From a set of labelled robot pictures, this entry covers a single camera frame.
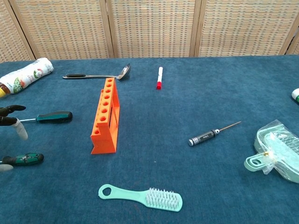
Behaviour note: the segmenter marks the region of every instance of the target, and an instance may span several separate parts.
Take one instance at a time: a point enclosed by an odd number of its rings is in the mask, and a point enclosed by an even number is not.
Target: brush bristles
[[[163,209],[176,209],[178,207],[178,198],[172,191],[150,188],[146,195],[146,202],[150,206]]]

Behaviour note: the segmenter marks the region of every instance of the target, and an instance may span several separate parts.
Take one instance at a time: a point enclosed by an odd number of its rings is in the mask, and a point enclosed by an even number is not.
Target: metal spoon
[[[118,76],[106,76],[106,75],[85,75],[85,74],[69,74],[62,76],[65,79],[81,79],[81,78],[116,78],[121,80],[126,74],[131,71],[131,65],[127,64]]]

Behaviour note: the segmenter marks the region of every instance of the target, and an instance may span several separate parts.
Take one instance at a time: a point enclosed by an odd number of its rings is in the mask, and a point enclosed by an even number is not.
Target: green screwdriver handle
[[[38,115],[36,117],[36,121],[40,123],[59,123],[71,120],[72,118],[73,114],[70,111],[57,111]]]
[[[16,157],[5,156],[2,159],[2,164],[9,165],[33,165],[43,161],[43,154],[27,153]]]

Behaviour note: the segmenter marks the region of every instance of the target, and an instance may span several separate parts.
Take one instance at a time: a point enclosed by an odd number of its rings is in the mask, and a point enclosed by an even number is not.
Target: spoon handle
[[[116,76],[105,76],[105,75],[85,75],[85,74],[69,74],[62,76],[65,79],[80,79],[80,78],[116,78]]]

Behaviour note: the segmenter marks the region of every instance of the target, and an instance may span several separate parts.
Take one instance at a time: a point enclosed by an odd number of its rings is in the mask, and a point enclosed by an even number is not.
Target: light green plastic object
[[[256,134],[254,147],[258,154],[246,158],[244,166],[268,174],[275,168],[283,178],[299,183],[299,139],[275,120]]]
[[[103,190],[111,189],[109,195],[104,195]],[[145,191],[124,190],[104,184],[99,189],[99,197],[101,199],[125,199],[140,202],[148,208],[162,209],[168,211],[180,211],[183,206],[183,200],[178,193],[150,188]]]

